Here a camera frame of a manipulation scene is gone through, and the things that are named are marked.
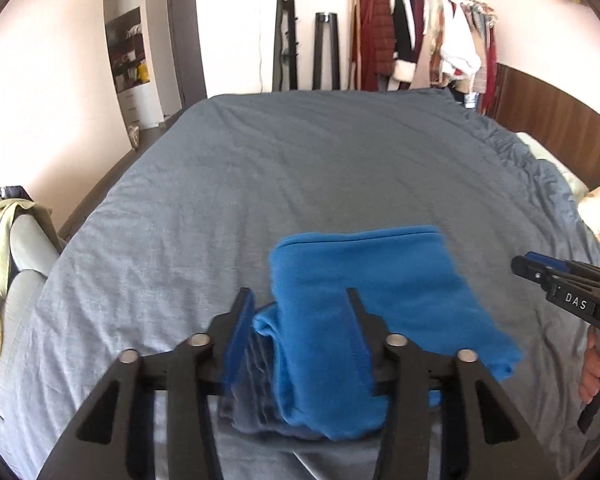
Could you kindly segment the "person's right hand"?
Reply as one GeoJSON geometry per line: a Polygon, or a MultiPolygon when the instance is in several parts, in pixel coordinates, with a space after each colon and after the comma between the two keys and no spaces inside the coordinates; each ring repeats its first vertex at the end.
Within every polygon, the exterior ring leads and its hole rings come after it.
{"type": "Polygon", "coordinates": [[[578,393],[584,404],[590,404],[600,392],[600,355],[597,353],[597,334],[593,326],[588,326],[586,349],[583,355],[581,378],[578,393]]]}

